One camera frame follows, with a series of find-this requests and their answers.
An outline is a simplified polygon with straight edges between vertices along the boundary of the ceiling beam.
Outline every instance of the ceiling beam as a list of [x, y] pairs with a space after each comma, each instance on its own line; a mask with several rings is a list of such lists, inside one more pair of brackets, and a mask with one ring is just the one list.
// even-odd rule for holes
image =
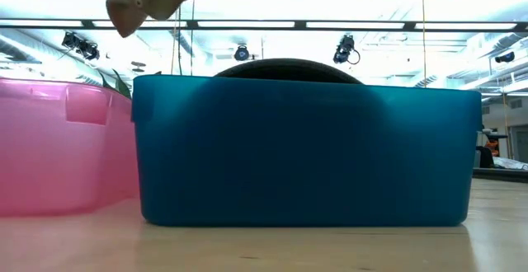
[[[526, 22], [343, 21], [343, 20], [147, 20], [139, 30], [300, 30], [383, 32], [528, 32]], [[115, 30], [111, 21], [89, 19], [0, 19], [0, 29]]]

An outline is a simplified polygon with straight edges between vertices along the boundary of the plastic bin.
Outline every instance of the plastic bin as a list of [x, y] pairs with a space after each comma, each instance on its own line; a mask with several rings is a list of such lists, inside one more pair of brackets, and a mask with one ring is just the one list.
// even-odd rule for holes
[[129, 99], [100, 87], [0, 79], [0, 216], [139, 196], [130, 112]]
[[223, 77], [134, 80], [144, 217], [165, 226], [453, 226], [475, 91]]

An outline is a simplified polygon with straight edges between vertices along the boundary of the black object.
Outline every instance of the black object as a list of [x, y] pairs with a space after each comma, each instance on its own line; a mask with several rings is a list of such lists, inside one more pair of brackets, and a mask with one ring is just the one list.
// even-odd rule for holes
[[502, 134], [484, 134], [486, 137], [488, 137], [489, 141], [498, 141], [499, 139], [505, 139], [508, 138], [508, 135], [502, 135]]
[[81, 54], [88, 61], [99, 59], [97, 44], [91, 43], [88, 40], [83, 40], [72, 32], [66, 32], [62, 46], [69, 50], [75, 49], [77, 54]]
[[237, 61], [245, 61], [249, 59], [249, 51], [246, 45], [239, 45], [237, 51], [234, 53], [234, 59]]
[[[358, 55], [358, 59], [356, 62], [352, 63], [348, 61], [348, 58], [350, 57], [350, 54], [352, 52], [356, 52]], [[334, 63], [351, 63], [352, 65], [356, 65], [361, 60], [360, 53], [354, 48], [354, 36], [352, 35], [344, 35], [341, 39], [341, 42], [337, 46], [336, 53], [333, 55], [333, 62]]]
[[97, 44], [88, 43], [85, 40], [82, 40], [78, 46], [78, 49], [75, 50], [77, 54], [81, 54], [88, 61], [93, 59], [99, 59], [99, 50], [97, 50]]
[[499, 57], [495, 57], [495, 62], [497, 62], [497, 63], [502, 63], [502, 62], [510, 63], [514, 59], [515, 59], [515, 53], [511, 52], [511, 53], [508, 53], [508, 54], [505, 54], [505, 55], [502, 55], [502, 56], [499, 56]]
[[481, 168], [493, 168], [493, 155], [489, 148], [477, 146], [477, 150], [480, 151], [480, 167]]
[[474, 168], [473, 178], [528, 183], [527, 170]]
[[131, 62], [131, 64], [134, 65], [135, 67], [138, 67], [138, 68], [147, 66], [146, 63], [135, 62], [135, 61]]
[[362, 84], [334, 67], [303, 59], [263, 59], [224, 70], [217, 77]]
[[62, 46], [67, 49], [76, 49], [81, 43], [81, 39], [78, 38], [74, 33], [66, 32], [63, 38]]

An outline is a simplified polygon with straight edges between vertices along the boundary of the wooden table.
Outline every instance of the wooden table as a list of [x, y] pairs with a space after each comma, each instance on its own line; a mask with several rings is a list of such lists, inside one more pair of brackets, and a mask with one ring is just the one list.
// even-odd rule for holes
[[138, 201], [0, 219], [3, 272], [528, 271], [528, 185], [475, 180], [452, 228], [165, 228]]

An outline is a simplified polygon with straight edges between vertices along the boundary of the light fixture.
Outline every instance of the light fixture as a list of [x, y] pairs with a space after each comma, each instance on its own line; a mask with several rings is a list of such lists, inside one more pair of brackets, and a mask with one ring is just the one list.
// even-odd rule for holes
[[[141, 27], [143, 28], [152, 28], [152, 27], [167, 27], [167, 28], [173, 28], [174, 27], [174, 23], [176, 22], [176, 25], [180, 25], [180, 27], [187, 27], [187, 22], [186, 21], [155, 21], [155, 20], [147, 20], [145, 21]], [[114, 25], [112, 24], [111, 21], [94, 21], [93, 22], [93, 25], [96, 26], [96, 27], [101, 27], [101, 28], [112, 28], [114, 27]]]
[[132, 69], [132, 71], [136, 72], [136, 73], [143, 73], [145, 72], [142, 68], [146, 67], [147, 64], [145, 63], [141, 63], [141, 62], [135, 62], [135, 61], [132, 61], [131, 62], [132, 66], [135, 66], [134, 69]]
[[429, 30], [508, 30], [513, 29], [513, 23], [417, 23], [416, 29]]
[[[348, 58], [352, 52], [356, 52], [357, 61], [350, 62]], [[334, 63], [345, 63], [348, 62], [352, 65], [356, 65], [361, 61], [360, 53], [354, 48], [354, 36], [344, 35], [341, 42], [337, 46], [336, 53], [333, 55]]]
[[68, 51], [75, 50], [77, 54], [81, 54], [88, 61], [99, 59], [97, 44], [85, 40], [72, 32], [66, 32], [61, 45], [67, 48]]
[[57, 27], [83, 27], [80, 21], [53, 21], [53, 20], [0, 20], [0, 26], [57, 26]]
[[246, 45], [239, 45], [237, 51], [234, 53], [234, 59], [240, 62], [249, 59], [248, 47]]
[[[412, 52], [412, 53], [423, 53], [423, 47], [418, 45], [409, 45], [406, 46], [403, 42], [400, 45], [362, 45], [361, 49], [363, 51], [394, 51], [394, 52]], [[439, 46], [430, 46], [426, 45], [427, 52], [435, 53], [459, 53], [462, 49], [457, 46], [449, 45], [439, 45]]]
[[237, 27], [237, 28], [293, 28], [294, 21], [199, 21], [200, 27]]
[[502, 96], [502, 93], [482, 93], [482, 96]]
[[402, 29], [402, 22], [340, 22], [340, 21], [309, 21], [308, 28], [351, 28], [351, 29]]

